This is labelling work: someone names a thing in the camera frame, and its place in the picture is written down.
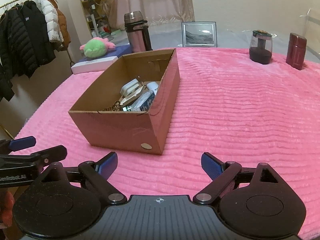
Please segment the person's left hand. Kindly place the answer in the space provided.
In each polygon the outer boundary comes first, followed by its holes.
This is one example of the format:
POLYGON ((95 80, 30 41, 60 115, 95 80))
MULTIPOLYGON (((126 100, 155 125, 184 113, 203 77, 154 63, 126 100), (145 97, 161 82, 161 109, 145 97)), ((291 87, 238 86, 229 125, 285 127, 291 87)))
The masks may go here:
POLYGON ((1 190, 1 229, 11 227, 14 197, 8 190, 1 190))

